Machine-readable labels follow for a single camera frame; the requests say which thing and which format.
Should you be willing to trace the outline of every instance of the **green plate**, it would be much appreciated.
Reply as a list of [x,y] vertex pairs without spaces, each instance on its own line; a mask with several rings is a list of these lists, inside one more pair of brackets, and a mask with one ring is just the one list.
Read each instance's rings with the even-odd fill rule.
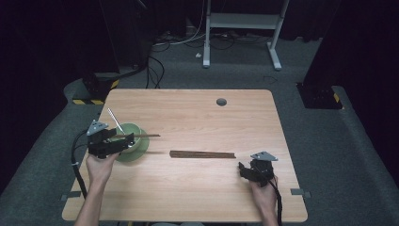
[[[141,129],[141,134],[146,135],[147,133]],[[149,148],[150,139],[148,137],[143,137],[140,142],[140,146],[137,147],[136,150],[131,153],[121,153],[117,158],[117,161],[120,162],[132,162],[141,157]]]

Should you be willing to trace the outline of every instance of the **green bowl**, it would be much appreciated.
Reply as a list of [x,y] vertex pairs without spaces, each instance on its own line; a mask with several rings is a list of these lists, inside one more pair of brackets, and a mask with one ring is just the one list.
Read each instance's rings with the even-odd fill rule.
[[[141,128],[134,123],[123,123],[120,125],[120,127],[122,127],[122,130],[126,135],[130,135],[132,133],[134,133],[135,135],[141,135],[142,133]],[[118,127],[116,129],[117,129],[117,134],[119,135],[123,134]],[[140,143],[141,143],[141,138],[135,137],[135,144],[129,145],[129,148],[123,150],[122,153],[131,153],[135,151],[140,146]]]

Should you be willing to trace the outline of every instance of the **human hand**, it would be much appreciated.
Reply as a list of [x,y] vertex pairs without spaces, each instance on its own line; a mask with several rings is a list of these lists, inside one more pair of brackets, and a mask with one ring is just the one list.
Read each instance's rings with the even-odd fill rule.
[[113,153],[105,159],[100,159],[92,154],[88,155],[88,158],[86,159],[86,165],[88,167],[90,186],[105,186],[106,182],[111,176],[114,161],[118,156],[118,153]]
[[[277,177],[270,180],[274,186],[277,186]],[[249,181],[252,189],[253,200],[262,214],[263,225],[278,225],[276,215],[277,195],[274,187],[267,185],[260,187],[259,183]]]

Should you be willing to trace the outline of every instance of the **wooden table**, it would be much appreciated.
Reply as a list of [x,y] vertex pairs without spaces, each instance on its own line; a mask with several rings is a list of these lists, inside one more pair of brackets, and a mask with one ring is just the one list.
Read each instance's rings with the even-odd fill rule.
[[[224,98],[220,106],[216,100]],[[254,89],[114,89],[100,122],[114,127],[111,108],[120,123],[133,122],[150,138],[144,155],[133,162],[115,162],[106,186],[101,220],[127,221],[261,221],[238,162],[249,167],[250,155],[267,151],[282,195],[282,220],[308,217],[294,166],[268,90]],[[171,158],[170,150],[235,153],[235,159]],[[85,162],[80,169],[88,184]],[[72,191],[80,190],[77,182]],[[62,217],[75,220],[83,197],[69,198]]]

